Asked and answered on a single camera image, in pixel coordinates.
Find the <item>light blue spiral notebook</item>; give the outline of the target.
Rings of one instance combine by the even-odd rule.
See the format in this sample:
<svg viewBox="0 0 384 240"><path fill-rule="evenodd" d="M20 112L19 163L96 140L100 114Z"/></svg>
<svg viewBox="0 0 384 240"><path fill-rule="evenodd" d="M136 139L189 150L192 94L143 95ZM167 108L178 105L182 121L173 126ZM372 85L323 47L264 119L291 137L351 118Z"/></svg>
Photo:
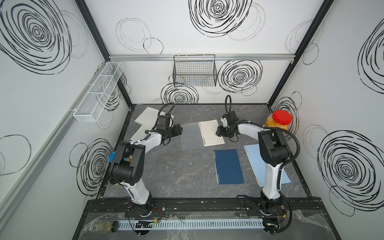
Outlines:
<svg viewBox="0 0 384 240"><path fill-rule="evenodd" d="M266 164L261 157L259 144L244 146L245 152L255 174L258 185L263 188L265 185Z"/></svg>

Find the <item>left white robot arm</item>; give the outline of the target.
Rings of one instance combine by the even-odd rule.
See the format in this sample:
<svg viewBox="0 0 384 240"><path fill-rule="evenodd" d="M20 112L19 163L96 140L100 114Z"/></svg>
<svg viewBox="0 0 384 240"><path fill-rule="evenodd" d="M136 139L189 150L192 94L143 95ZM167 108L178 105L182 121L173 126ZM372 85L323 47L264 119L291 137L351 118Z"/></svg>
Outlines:
<svg viewBox="0 0 384 240"><path fill-rule="evenodd" d="M124 186L133 207L141 216L152 211L152 195L142 179L145 155L153 148L165 145L167 140L180 136L183 128L173 125L171 114L158 116L154 128L142 140L120 142L114 152L108 175L110 183Z"/></svg>

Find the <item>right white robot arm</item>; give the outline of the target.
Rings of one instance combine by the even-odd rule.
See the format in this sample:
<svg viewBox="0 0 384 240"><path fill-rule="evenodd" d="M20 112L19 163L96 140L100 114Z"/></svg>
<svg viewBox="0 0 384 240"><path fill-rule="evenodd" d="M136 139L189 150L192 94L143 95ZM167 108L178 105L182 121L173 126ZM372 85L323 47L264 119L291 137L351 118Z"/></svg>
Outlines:
<svg viewBox="0 0 384 240"><path fill-rule="evenodd" d="M240 120L235 111L229 110L221 117L222 125L217 128L219 137L232 138L246 135L258 140L260 155L265 163L265 184L261 192L260 209L270 215L283 204L281 191L282 172L292 155L284 132L278 128L262 126Z"/></svg>

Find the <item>dark blue spiral notebook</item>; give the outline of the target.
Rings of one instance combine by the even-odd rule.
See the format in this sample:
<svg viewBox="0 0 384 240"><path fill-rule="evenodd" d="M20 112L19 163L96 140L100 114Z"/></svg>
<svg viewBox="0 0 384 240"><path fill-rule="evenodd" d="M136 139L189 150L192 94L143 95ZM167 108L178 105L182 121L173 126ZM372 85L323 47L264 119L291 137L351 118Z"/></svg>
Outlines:
<svg viewBox="0 0 384 240"><path fill-rule="evenodd" d="M214 150L218 185L240 185L245 182L236 149Z"/></svg>

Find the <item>torn lined paper page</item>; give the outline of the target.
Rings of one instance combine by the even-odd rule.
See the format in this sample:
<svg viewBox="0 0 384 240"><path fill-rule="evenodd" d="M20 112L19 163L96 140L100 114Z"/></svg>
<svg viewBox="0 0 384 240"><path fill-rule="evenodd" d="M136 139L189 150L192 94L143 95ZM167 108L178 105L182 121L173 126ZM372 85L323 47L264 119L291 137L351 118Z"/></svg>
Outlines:
<svg viewBox="0 0 384 240"><path fill-rule="evenodd" d="M151 128L156 123L158 113L158 110L147 107L134 122Z"/></svg>

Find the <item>frosted cover white notebook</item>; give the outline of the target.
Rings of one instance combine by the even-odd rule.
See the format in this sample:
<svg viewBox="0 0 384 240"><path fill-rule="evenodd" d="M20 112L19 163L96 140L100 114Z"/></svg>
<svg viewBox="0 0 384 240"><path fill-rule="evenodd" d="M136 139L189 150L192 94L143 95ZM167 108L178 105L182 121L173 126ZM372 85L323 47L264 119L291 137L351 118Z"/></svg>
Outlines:
<svg viewBox="0 0 384 240"><path fill-rule="evenodd" d="M223 137L218 137L216 131L219 127L217 120L204 121L181 125L182 150L192 150L203 147L223 145Z"/></svg>

